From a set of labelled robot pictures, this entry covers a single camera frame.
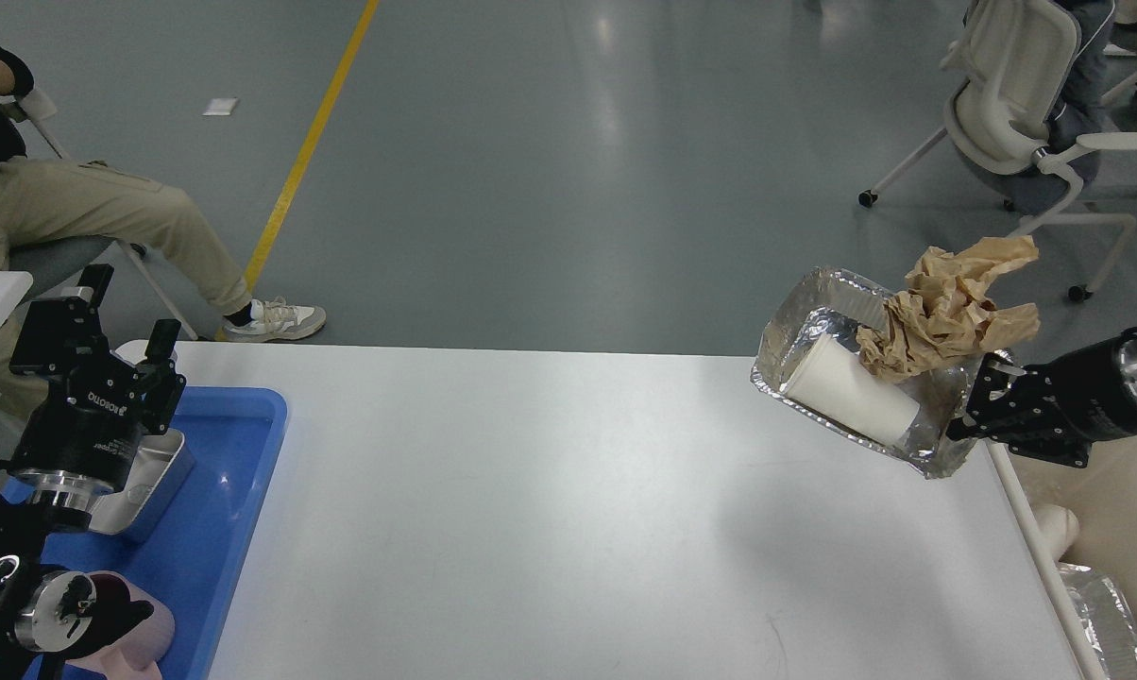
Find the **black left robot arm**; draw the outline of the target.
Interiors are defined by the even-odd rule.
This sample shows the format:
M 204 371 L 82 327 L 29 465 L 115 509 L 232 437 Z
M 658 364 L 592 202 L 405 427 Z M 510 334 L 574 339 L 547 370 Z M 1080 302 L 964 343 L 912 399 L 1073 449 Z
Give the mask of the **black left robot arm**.
M 45 382 L 11 459 L 0 461 L 0 679 L 59 679 L 67 661 L 119 640 L 157 606 L 128 588 L 42 561 L 53 533 L 85 533 L 99 495 L 127 486 L 142 439 L 164 434 L 185 387 L 173 360 L 181 324 L 155 323 L 146 357 L 111 353 L 99 307 L 110 265 L 30 304 L 8 370 Z

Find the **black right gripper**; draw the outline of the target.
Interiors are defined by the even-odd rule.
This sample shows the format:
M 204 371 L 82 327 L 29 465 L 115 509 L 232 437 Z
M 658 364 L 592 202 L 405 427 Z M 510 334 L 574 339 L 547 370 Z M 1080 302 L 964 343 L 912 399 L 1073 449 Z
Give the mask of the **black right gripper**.
M 1018 404 L 1014 387 L 1040 404 L 1039 415 Z M 1137 331 L 1047 365 L 981 365 L 944 436 L 989 438 L 1030 459 L 1086 468 L 1094 443 L 1137 436 Z

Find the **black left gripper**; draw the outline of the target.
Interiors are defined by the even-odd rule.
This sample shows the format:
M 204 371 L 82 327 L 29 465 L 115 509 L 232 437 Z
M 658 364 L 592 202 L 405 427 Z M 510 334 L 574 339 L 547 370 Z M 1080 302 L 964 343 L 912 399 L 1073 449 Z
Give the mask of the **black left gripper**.
M 186 385 L 176 372 L 181 322 L 159 320 L 144 360 L 116 367 L 98 314 L 113 274 L 111 265 L 89 265 L 77 287 L 30 302 L 8 371 L 42 376 L 49 396 L 8 464 L 8 473 L 24 484 L 121 492 L 141 440 L 171 429 Z

